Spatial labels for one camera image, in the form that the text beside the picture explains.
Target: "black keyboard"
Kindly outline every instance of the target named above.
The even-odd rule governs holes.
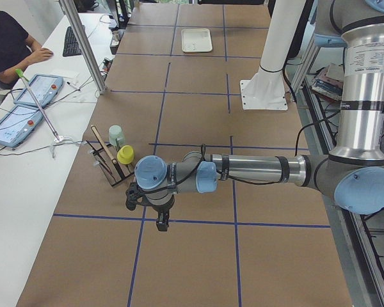
[[[63,56],[79,56],[80,54],[81,50],[78,47],[76,36],[69,26],[65,32]]]

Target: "white square plate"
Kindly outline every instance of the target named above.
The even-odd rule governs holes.
[[[183,52],[210,52],[212,51],[211,32],[208,29],[183,29]]]

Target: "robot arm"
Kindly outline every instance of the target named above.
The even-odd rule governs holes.
[[[381,3],[384,0],[319,2],[316,33],[339,36],[337,31],[340,31],[348,45],[339,136],[337,146],[328,155],[294,158],[206,155],[203,146],[201,152],[191,152],[182,162],[168,165],[159,157],[144,157],[136,165],[137,182],[127,190],[127,208],[153,207],[158,211],[158,229],[167,231],[174,194],[213,192],[218,180],[230,178],[259,185],[292,182],[317,189],[338,206],[357,214],[381,210],[384,207],[384,154],[380,150],[384,121],[384,6]]]

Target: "blue tablet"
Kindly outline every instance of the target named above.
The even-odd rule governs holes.
[[[28,85],[33,90],[33,93],[42,107],[49,104],[58,94],[58,91],[63,86],[63,78],[58,75],[40,75],[36,74],[28,82]],[[33,97],[30,95],[27,88],[24,88],[19,96],[14,100],[14,104],[22,104],[24,106],[36,106]]]
[[[16,147],[41,122],[43,115],[36,107],[16,105],[0,120],[0,145]]]

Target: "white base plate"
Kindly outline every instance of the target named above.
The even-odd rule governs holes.
[[[243,90],[246,88],[246,85],[250,80],[241,80],[241,98],[242,98],[242,107],[244,110],[287,110],[287,102],[284,97],[285,90],[283,83],[279,83],[278,90],[282,93],[281,98],[278,97],[267,97],[266,95],[255,95],[248,96],[243,93]]]
[[[183,29],[183,52],[210,52],[212,51],[211,32],[208,29]]]

